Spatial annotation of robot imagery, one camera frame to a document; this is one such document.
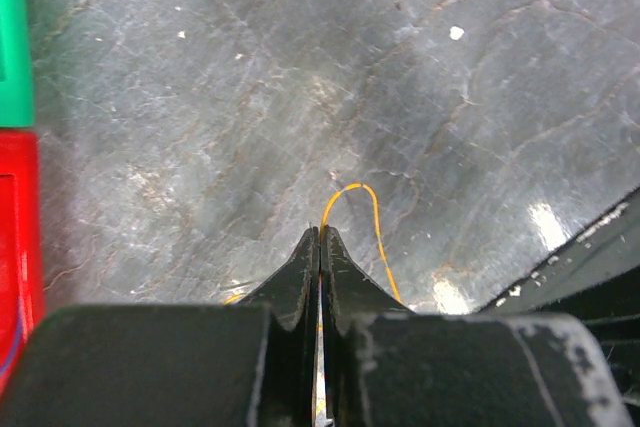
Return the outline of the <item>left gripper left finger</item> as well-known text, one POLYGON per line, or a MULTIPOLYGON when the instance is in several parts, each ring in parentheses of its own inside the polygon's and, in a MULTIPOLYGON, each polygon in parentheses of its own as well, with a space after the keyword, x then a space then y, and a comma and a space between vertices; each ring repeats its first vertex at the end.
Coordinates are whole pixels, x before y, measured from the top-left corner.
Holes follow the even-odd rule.
POLYGON ((310 426, 319 239, 232 305, 82 305, 34 331, 5 426, 310 426))

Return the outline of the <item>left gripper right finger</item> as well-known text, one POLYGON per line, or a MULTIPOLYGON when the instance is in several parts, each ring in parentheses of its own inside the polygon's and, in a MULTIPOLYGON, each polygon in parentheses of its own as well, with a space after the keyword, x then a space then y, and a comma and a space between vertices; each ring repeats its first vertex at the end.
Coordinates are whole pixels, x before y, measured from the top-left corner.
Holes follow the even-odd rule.
POLYGON ((338 231, 320 244, 327 411, 339 426, 626 426, 630 277, 520 312, 425 315, 338 231))

